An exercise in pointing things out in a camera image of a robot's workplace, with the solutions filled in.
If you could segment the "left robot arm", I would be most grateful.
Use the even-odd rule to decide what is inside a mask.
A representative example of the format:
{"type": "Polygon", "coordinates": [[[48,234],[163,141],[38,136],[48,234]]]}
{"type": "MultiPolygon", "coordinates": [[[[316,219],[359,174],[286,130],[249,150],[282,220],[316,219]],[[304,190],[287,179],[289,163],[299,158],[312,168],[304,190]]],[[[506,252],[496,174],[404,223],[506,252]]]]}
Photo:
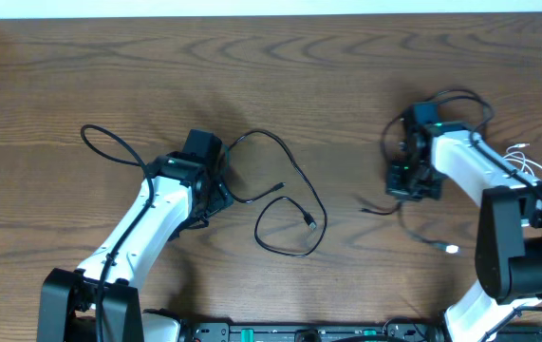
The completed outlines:
{"type": "Polygon", "coordinates": [[[73,271],[45,279],[40,341],[179,341],[181,322],[143,311],[140,291],[164,245],[187,228],[204,228],[232,204],[219,182],[222,141],[193,129],[183,148],[134,165],[144,179],[136,200],[104,243],[73,271]]]}

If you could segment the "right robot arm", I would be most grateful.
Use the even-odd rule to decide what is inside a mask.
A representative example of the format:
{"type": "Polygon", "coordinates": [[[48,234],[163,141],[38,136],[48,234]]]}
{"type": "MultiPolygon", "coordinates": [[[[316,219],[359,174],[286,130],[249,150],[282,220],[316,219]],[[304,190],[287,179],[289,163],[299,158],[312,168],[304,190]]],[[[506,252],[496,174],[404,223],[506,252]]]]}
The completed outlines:
{"type": "Polygon", "coordinates": [[[478,206],[477,280],[428,338],[490,341],[515,317],[542,312],[542,180],[505,161],[476,128],[443,121],[439,107],[427,100],[397,116],[405,155],[389,164],[386,192],[437,200],[450,179],[478,206]]]}

